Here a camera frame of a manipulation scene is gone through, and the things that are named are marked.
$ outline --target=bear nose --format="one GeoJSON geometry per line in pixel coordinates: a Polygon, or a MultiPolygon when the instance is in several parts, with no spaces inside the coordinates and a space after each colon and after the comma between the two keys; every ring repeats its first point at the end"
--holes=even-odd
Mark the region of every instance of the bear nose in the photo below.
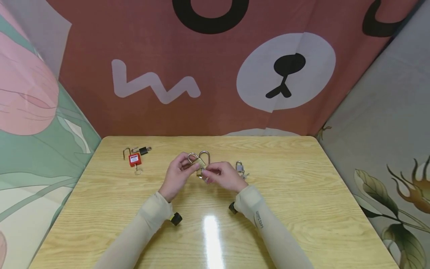
{"type": "Polygon", "coordinates": [[[282,93],[285,98],[291,97],[291,91],[285,84],[288,75],[299,72],[306,64],[306,59],[300,53],[284,55],[273,65],[275,72],[283,77],[281,85],[266,94],[266,98],[273,98],[282,93]]]}
{"type": "Polygon", "coordinates": [[[299,72],[306,64],[306,59],[300,53],[285,55],[278,58],[273,65],[275,72],[286,77],[299,72]]]}

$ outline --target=person's right hand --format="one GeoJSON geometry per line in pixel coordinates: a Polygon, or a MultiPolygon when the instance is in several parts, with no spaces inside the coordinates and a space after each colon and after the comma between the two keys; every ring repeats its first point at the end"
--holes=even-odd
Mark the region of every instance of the person's right hand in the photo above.
{"type": "Polygon", "coordinates": [[[202,173],[208,178],[208,184],[216,182],[224,189],[237,193],[248,186],[248,183],[238,174],[236,169],[226,161],[211,163],[202,173]]]}

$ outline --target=white circle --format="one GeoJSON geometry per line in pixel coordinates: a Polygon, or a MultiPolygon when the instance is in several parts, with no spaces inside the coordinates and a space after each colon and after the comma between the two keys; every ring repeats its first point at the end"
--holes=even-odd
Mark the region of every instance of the white circle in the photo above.
{"type": "Polygon", "coordinates": [[[309,102],[320,93],[333,75],[336,54],[322,37],[312,33],[283,34],[255,49],[243,62],[237,74],[237,92],[249,106],[267,112],[295,108],[309,102]],[[269,99],[266,94],[278,87],[283,77],[273,65],[285,55],[300,53],[305,66],[287,77],[292,96],[282,94],[269,99]]]}
{"type": "Polygon", "coordinates": [[[237,132],[231,132],[226,134],[226,136],[298,136],[298,134],[288,131],[283,131],[279,129],[247,129],[237,132]]]}

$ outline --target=beige arm sleeve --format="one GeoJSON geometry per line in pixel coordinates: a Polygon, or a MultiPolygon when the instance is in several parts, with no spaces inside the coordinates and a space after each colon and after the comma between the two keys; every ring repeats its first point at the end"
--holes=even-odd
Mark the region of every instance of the beige arm sleeve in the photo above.
{"type": "Polygon", "coordinates": [[[151,237],[172,215],[172,204],[167,203],[160,193],[150,196],[94,268],[133,269],[151,237]]]}
{"type": "Polygon", "coordinates": [[[276,268],[313,269],[304,251],[254,186],[249,185],[236,196],[234,208],[257,227],[276,268]]]}

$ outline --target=person's left hand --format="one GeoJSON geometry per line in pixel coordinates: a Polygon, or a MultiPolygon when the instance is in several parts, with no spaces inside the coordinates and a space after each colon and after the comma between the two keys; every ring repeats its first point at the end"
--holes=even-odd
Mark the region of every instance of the person's left hand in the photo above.
{"type": "Polygon", "coordinates": [[[164,197],[167,202],[171,202],[179,193],[182,187],[187,182],[189,176],[200,168],[199,163],[190,166],[188,161],[188,153],[182,152],[174,160],[171,161],[167,168],[166,177],[158,192],[164,197]]]}

